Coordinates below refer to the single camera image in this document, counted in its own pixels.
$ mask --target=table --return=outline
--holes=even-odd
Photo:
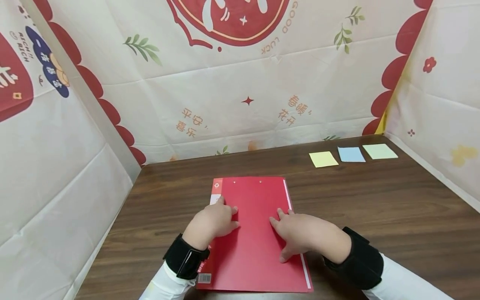
[[[388,144],[398,159],[342,163],[338,146]],[[314,168],[310,152],[332,151],[339,166]],[[387,256],[456,300],[480,299],[480,215],[383,136],[364,136],[143,168],[90,269],[77,300],[136,300],[163,254],[210,200],[213,178],[284,176],[296,213],[348,225]],[[307,255],[314,293],[213,293],[186,299],[359,300]]]

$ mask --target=right hand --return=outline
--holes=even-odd
[[[280,262],[295,254],[317,251],[336,264],[341,264],[350,254],[351,239],[336,225],[320,218],[295,214],[291,209],[285,214],[277,209],[280,221],[270,217],[277,234],[287,243],[280,253]]]

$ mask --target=white backdrop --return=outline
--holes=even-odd
[[[394,94],[386,135],[480,210],[480,0],[436,0],[395,93],[431,0],[184,2],[35,0],[140,165],[381,132]],[[71,299],[132,182],[0,8],[0,298]]]
[[[0,299],[73,298],[132,182],[18,0],[0,1],[0,141]]]
[[[143,165],[374,133],[431,0],[35,3]]]
[[[386,135],[480,212],[480,0],[436,0]]]

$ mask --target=black wristband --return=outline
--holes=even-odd
[[[339,277],[363,290],[371,289],[382,281],[384,259],[370,242],[357,232],[344,227],[352,240],[352,248],[347,259],[335,264],[324,257],[325,265]]]
[[[200,264],[208,258],[210,250],[200,251],[190,246],[179,234],[173,241],[167,253],[163,256],[168,267],[177,274],[178,278],[192,280],[198,275]]]

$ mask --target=red star print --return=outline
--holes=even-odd
[[[252,101],[255,101],[255,100],[253,100],[253,99],[250,99],[250,97],[247,97],[247,100],[245,100],[245,101],[242,101],[242,103],[244,103],[244,102],[245,102],[246,104],[248,104],[248,106],[250,106],[250,103],[251,103]]]

